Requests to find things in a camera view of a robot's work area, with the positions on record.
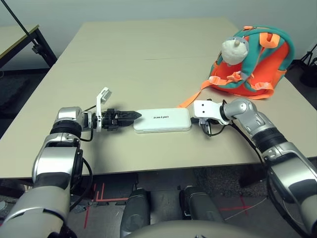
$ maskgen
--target white power bank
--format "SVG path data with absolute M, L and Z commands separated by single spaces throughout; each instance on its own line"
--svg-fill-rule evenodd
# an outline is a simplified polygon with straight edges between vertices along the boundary
M 191 121 L 186 108 L 138 110 L 142 116 L 134 120 L 137 133 L 187 131 Z

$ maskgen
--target tabletop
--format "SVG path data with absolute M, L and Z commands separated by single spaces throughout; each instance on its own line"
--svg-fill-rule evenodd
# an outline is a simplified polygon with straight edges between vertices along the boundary
M 25 25 L 25 29 L 32 33 L 39 28 L 39 25 Z M 1 26 L 0 27 L 0 59 L 10 50 L 17 46 L 26 38 L 26 34 L 20 26 Z
M 221 43 L 236 31 L 225 18 L 85 23 L 0 140 L 0 178 L 29 178 L 58 110 L 94 105 L 103 87 L 112 91 L 103 111 L 176 107 L 198 91 Z M 199 96 L 208 98 L 236 96 L 209 88 Z M 316 155 L 317 113 L 286 78 L 271 98 L 253 102 L 305 156 Z M 81 148 L 95 174 L 258 163 L 231 127 L 207 138 L 197 125 L 146 134 L 130 126 L 95 133 Z

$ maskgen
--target plush toy head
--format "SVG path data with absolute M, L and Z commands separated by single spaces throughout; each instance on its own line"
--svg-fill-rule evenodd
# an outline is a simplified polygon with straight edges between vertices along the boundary
M 221 45 L 223 60 L 229 65 L 241 63 L 249 52 L 249 43 L 242 37 L 230 37 Z

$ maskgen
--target white mount bracket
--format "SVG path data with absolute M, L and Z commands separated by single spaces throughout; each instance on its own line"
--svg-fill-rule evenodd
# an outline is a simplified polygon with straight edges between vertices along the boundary
M 221 125 L 228 125 L 229 122 L 222 119 L 220 114 L 220 107 L 222 103 L 214 103 L 213 101 L 194 101 L 194 114 L 199 118 L 199 124 L 206 124 L 206 120 L 217 120 Z
M 102 128 L 102 115 L 101 115 L 101 104 L 104 104 L 108 98 L 111 96 L 110 90 L 105 87 L 97 96 L 97 102 L 96 102 L 96 117 L 97 117 L 97 127 L 96 132 L 101 132 Z

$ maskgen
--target orange backpack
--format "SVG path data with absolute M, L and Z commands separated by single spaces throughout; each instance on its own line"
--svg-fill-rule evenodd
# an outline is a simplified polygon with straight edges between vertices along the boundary
M 198 93 L 179 107 L 189 106 L 209 86 L 251 99 L 273 95 L 275 86 L 294 58 L 294 46 L 289 35 L 274 27 L 245 26 L 234 37 L 248 42 L 244 60 L 228 65 L 220 52 L 211 67 L 209 79 L 202 83 Z

